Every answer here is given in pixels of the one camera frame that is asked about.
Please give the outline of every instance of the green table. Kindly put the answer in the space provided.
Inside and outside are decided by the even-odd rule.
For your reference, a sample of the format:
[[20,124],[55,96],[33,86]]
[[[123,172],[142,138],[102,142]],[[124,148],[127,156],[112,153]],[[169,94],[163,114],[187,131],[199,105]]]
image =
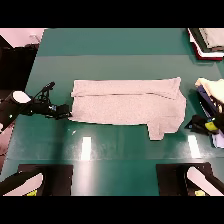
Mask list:
[[[35,94],[55,81],[51,101],[71,106],[75,79],[179,76],[187,98],[185,121],[177,133],[150,141],[145,125],[86,124],[20,115],[0,178],[15,173],[21,163],[73,164],[72,195],[158,195],[157,163],[208,161],[224,181],[224,150],[214,148],[208,137],[184,129],[193,114],[203,115],[194,87],[197,78],[217,80],[223,72],[223,62],[195,59],[185,29],[46,30],[27,93]],[[199,158],[194,158],[190,135],[196,137]],[[81,161],[84,137],[91,137],[90,161]]]

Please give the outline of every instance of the yellow sticker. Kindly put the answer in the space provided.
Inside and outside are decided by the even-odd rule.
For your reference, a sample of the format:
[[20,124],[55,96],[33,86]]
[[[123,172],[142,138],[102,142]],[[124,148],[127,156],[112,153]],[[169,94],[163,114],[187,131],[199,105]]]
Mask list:
[[37,196],[37,190],[31,191],[26,196]]
[[196,196],[205,196],[205,192],[202,191],[202,190],[195,191],[194,193],[195,193]]

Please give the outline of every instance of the gray cloth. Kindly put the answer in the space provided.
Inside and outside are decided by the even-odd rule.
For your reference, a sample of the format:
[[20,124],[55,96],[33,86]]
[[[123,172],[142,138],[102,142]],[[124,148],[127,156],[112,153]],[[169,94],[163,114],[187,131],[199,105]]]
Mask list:
[[147,124],[151,140],[174,133],[184,120],[186,99],[179,90],[181,79],[75,80],[72,117],[78,122]]

